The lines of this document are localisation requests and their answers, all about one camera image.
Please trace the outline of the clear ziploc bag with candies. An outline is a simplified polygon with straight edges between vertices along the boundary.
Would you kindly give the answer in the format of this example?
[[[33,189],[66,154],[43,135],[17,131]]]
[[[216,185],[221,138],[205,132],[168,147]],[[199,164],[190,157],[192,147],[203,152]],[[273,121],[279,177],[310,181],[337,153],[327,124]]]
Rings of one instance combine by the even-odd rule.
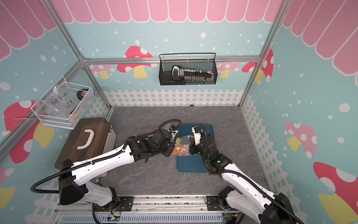
[[[192,153],[190,152],[190,146],[192,145],[192,143],[195,143],[194,137],[192,135],[186,135],[178,138],[172,151],[172,155],[181,157],[192,155]]]

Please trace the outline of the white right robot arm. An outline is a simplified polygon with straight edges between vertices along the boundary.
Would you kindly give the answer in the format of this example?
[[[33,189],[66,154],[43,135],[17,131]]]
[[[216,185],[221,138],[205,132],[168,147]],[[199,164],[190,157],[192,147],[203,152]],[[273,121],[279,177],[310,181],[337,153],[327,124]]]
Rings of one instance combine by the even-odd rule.
[[[210,174],[217,175],[234,186],[224,193],[224,203],[239,210],[259,224],[301,224],[290,200],[275,194],[244,174],[228,157],[220,153],[210,135],[195,133],[190,153],[199,154]]]

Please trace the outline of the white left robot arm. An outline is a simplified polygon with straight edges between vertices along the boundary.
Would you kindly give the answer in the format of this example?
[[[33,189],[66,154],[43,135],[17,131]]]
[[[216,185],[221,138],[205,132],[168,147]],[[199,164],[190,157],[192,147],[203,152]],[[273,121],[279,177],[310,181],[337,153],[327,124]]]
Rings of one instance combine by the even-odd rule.
[[[127,137],[124,145],[100,156],[78,162],[65,160],[60,172],[38,181],[30,190],[33,193],[58,194],[61,205],[79,201],[99,206],[118,204],[114,188],[104,188],[90,180],[120,166],[139,160],[148,161],[155,155],[169,157],[177,135],[178,130],[174,126],[168,129],[157,128],[147,134]]]

